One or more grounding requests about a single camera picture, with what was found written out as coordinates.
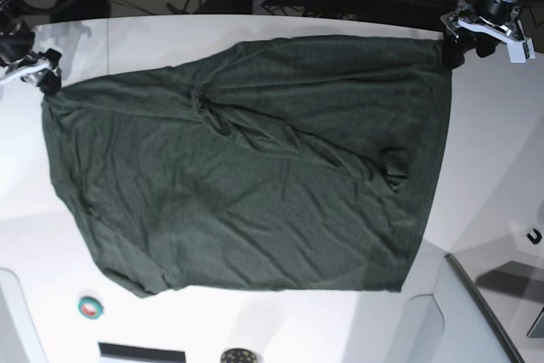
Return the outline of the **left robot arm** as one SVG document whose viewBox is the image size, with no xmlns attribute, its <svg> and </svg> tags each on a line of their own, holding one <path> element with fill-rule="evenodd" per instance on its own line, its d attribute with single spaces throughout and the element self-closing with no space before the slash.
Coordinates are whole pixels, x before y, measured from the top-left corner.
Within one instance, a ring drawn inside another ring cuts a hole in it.
<svg viewBox="0 0 544 363">
<path fill-rule="evenodd" d="M 504 44 L 514 64 L 536 57 L 531 38 L 524 34 L 519 0 L 458 0 L 456 8 L 440 17 L 444 25 L 442 59 L 454 70 L 475 50 L 480 58 L 492 55 Z"/>
</svg>

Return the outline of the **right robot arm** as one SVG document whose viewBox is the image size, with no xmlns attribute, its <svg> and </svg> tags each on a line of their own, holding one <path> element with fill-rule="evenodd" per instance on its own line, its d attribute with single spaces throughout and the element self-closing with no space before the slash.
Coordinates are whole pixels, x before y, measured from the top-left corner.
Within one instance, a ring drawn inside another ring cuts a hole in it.
<svg viewBox="0 0 544 363">
<path fill-rule="evenodd" d="M 21 80 L 39 88 L 45 95 L 60 91 L 62 53 L 52 48 L 34 51 L 36 34 L 23 17 L 57 14 L 75 1 L 64 0 L 51 8 L 38 8 L 25 0 L 1 0 L 1 67 L 6 70 L 1 77 L 2 86 Z"/>
</svg>

